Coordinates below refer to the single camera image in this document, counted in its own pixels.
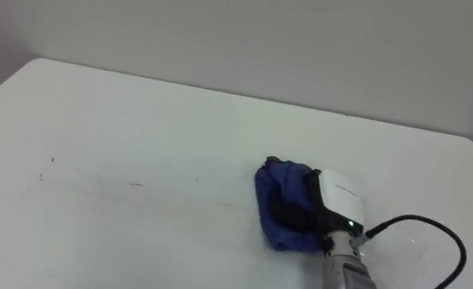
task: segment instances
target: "blue cloth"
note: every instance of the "blue cloth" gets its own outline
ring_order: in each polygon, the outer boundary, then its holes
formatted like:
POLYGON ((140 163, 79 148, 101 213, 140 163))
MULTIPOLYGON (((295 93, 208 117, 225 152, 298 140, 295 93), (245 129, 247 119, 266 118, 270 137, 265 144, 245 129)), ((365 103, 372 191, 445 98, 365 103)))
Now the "blue cloth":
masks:
POLYGON ((261 227, 271 247, 277 251, 316 252, 322 250, 313 233, 299 233, 274 222, 267 209, 268 195, 274 187, 280 187, 285 201, 295 202, 305 210, 309 209, 308 192, 303 176, 311 169, 292 161, 269 158, 255 174, 255 190, 258 199, 261 227))

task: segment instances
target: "white table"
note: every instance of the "white table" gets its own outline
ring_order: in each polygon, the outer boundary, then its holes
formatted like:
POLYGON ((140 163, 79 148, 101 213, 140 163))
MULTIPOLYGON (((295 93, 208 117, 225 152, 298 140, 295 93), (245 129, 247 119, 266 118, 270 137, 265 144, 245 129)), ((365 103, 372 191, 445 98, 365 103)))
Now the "white table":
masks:
MULTIPOLYGON (((469 253, 453 287, 473 288, 471 141, 37 59, 0 87, 0 289, 320 288, 320 257, 263 240, 268 155, 353 179, 367 227, 443 222, 469 253)), ((436 229, 395 230, 364 249, 384 288, 432 288, 457 263, 436 229)))

